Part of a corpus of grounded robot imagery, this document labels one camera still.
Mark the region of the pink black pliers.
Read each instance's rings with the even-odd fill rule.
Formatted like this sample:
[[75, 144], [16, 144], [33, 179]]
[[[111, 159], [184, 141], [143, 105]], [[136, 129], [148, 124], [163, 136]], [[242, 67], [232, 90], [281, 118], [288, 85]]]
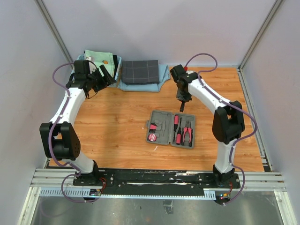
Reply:
[[182, 136], [181, 136], [181, 144], [187, 144], [189, 147], [192, 146], [193, 140], [193, 130], [191, 128], [191, 122], [189, 120], [186, 121], [185, 127], [183, 128]]

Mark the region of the pink hex key set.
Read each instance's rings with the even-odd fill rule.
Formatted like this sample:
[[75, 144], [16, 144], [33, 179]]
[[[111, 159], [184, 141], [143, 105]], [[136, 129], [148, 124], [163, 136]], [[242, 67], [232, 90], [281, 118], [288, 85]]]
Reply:
[[149, 132], [150, 132], [150, 133], [155, 133], [156, 129], [157, 129], [156, 123], [151, 123], [151, 124], [150, 124]]

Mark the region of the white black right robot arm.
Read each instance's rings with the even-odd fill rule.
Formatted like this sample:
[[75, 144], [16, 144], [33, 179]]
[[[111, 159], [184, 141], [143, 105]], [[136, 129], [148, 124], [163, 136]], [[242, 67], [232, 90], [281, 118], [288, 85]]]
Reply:
[[242, 106], [239, 101], [230, 101], [214, 91], [196, 72], [187, 71], [182, 65], [170, 70], [177, 85], [176, 98], [181, 102], [180, 112], [192, 97], [199, 99], [213, 114], [212, 132], [217, 140], [217, 160], [213, 165], [213, 184], [224, 187], [233, 177], [233, 159], [236, 141], [245, 130]]

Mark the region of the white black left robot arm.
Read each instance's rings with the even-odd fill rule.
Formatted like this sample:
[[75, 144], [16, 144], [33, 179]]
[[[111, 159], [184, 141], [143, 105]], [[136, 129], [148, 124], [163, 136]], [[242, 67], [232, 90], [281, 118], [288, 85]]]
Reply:
[[106, 179], [98, 169], [96, 161], [81, 151], [81, 143], [74, 129], [79, 109], [90, 91], [98, 94], [116, 83], [104, 65], [96, 65], [91, 57], [76, 60], [74, 71], [66, 85], [54, 83], [65, 90], [65, 96], [56, 114], [48, 123], [40, 125], [39, 131], [45, 155], [60, 167], [70, 166], [76, 170], [74, 185], [105, 185]]

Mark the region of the pink utility knife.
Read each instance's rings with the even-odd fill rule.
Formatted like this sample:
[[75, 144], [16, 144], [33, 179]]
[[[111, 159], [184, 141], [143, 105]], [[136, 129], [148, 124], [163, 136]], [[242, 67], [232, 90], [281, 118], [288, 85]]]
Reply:
[[185, 101], [182, 101], [181, 102], [181, 105], [180, 105], [180, 112], [184, 112], [184, 108], [185, 108]]

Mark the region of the grey plastic tool case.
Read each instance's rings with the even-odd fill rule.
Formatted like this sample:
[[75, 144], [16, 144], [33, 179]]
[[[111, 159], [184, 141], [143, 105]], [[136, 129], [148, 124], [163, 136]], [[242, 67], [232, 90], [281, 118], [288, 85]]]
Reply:
[[[174, 117], [175, 115], [179, 116], [179, 123], [177, 130], [174, 131]], [[181, 128], [181, 134], [183, 132], [183, 128], [185, 127], [186, 121], [189, 120], [191, 122], [191, 128], [193, 130], [193, 140], [192, 146], [189, 147], [187, 144], [185, 145], [177, 145], [176, 144], [176, 135], [178, 128]], [[151, 134], [149, 132], [150, 124], [156, 123], [157, 129], [155, 131], [155, 135], [157, 136], [156, 141], [150, 142], [148, 140], [148, 135]], [[167, 111], [154, 110], [150, 114], [150, 119], [147, 121], [147, 134], [146, 141], [154, 144], [161, 145], [171, 145], [173, 147], [180, 147], [184, 149], [193, 149], [195, 145], [195, 116], [191, 114], [182, 114], [182, 113], [172, 113]]]

